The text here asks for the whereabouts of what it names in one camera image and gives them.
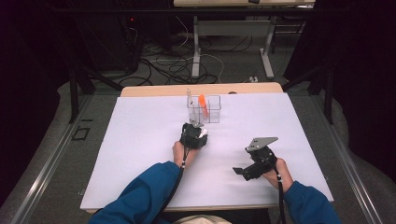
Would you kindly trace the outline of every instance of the table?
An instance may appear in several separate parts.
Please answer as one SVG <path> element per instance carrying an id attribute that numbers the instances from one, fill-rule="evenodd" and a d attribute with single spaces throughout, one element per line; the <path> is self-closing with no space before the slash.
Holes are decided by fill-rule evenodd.
<path id="1" fill-rule="evenodd" d="M 315 0 L 261 0 L 259 4 L 249 3 L 248 0 L 174 0 L 174 4 L 175 7 L 281 7 L 313 5 Z M 199 21 L 194 16 L 194 57 L 191 76 L 199 76 L 200 35 L 266 35 L 264 48 L 260 49 L 260 54 L 265 75 L 273 79 L 274 73 L 268 58 L 268 51 L 275 27 L 275 16 L 269 21 Z"/>
<path id="2" fill-rule="evenodd" d="M 94 212 L 104 207 L 152 164 L 173 159 L 171 147 L 188 120 L 187 88 L 192 95 L 220 95 L 221 118 L 220 123 L 205 125 L 208 143 L 185 172 L 165 211 L 277 206 L 277 190 L 267 181 L 246 181 L 233 172 L 233 167 L 252 164 L 244 148 L 253 137 L 277 136 L 279 140 L 269 147 L 288 162 L 293 177 L 333 200 L 290 98 L 278 84 L 207 84 L 125 88 L 81 209 Z"/>

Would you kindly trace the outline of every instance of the sleeve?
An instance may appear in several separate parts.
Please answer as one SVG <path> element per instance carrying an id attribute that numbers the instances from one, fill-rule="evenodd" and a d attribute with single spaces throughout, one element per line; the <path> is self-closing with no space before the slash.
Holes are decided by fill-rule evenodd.
<path id="1" fill-rule="evenodd" d="M 120 197 L 93 215 L 93 223 L 152 223 L 179 174 L 173 162 L 157 163 L 135 178 Z"/>
<path id="2" fill-rule="evenodd" d="M 294 181 L 284 199 L 294 223 L 341 223 L 327 197 L 313 187 Z"/>

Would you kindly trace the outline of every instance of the white tabletop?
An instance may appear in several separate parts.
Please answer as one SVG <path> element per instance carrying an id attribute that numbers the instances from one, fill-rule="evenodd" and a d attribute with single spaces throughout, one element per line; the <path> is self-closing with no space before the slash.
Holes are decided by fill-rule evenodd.
<path id="1" fill-rule="evenodd" d="M 256 7 L 256 6 L 306 6 L 315 0 L 261 0 L 259 4 L 248 0 L 174 0 L 175 7 Z"/>
<path id="2" fill-rule="evenodd" d="M 188 121 L 186 98 L 118 99 L 81 209 L 106 206 L 152 164 L 173 159 L 172 145 Z M 221 106 L 220 123 L 206 124 L 207 145 L 185 172 L 166 210 L 277 205 L 277 191 L 264 178 L 246 181 L 233 171 L 253 163 L 244 148 L 254 137 L 278 137 L 269 148 L 287 161 L 294 179 L 333 200 L 286 93 L 222 94 Z"/>

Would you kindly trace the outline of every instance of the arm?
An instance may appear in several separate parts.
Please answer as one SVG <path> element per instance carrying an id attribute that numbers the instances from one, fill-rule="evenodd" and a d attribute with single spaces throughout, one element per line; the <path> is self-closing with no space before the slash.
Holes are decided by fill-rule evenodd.
<path id="1" fill-rule="evenodd" d="M 282 177 L 285 202 L 294 223 L 341 223 L 326 196 L 313 187 L 293 181 L 286 162 L 277 158 L 276 168 Z M 263 174 L 277 188 L 274 170 Z"/>
<path id="2" fill-rule="evenodd" d="M 192 149 L 186 165 L 196 152 Z M 157 163 L 135 178 L 113 203 L 92 216 L 90 223 L 152 223 L 169 197 L 180 171 L 184 147 L 173 146 L 174 162 Z"/>

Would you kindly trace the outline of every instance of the orange object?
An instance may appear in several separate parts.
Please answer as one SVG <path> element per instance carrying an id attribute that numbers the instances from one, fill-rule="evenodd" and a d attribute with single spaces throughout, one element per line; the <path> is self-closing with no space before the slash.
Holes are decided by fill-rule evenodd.
<path id="1" fill-rule="evenodd" d="M 200 105 L 201 108 L 202 108 L 202 112 L 204 113 L 205 119 L 207 119 L 207 117 L 208 117 L 209 115 L 208 115 L 208 113 L 207 113 L 206 100 L 205 100 L 205 97 L 204 97 L 202 94 L 199 95 L 199 97 L 198 97 L 198 103 L 199 103 L 199 105 Z"/>

